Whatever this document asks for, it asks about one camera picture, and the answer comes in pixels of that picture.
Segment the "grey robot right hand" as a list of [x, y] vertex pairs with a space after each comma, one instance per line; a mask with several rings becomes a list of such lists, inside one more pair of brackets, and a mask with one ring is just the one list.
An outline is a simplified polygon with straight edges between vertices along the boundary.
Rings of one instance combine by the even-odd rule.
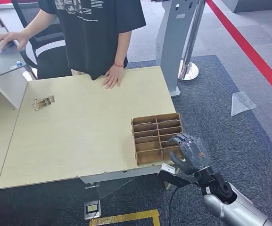
[[168, 144], [179, 146], [183, 158], [178, 157], [173, 151], [169, 157], [177, 167], [186, 175], [192, 175], [197, 171], [210, 166], [210, 158], [202, 140], [199, 137], [193, 137], [186, 133], [174, 135]]

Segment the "person's left hand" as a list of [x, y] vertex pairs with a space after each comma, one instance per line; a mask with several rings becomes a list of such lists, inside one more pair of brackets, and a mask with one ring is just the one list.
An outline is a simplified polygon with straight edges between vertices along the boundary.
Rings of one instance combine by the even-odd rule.
[[102, 86], [106, 89], [113, 89], [116, 85], [119, 87], [123, 78], [124, 67], [123, 65], [113, 64], [104, 76]]

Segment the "person's right hand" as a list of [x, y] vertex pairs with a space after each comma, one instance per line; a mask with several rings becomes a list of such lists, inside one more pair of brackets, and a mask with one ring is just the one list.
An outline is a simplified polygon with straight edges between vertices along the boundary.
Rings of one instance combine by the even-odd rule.
[[8, 43], [16, 40], [18, 42], [17, 49], [22, 50], [28, 43], [30, 38], [31, 37], [25, 31], [7, 32], [5, 34], [0, 34], [0, 46], [1, 49], [4, 50]]

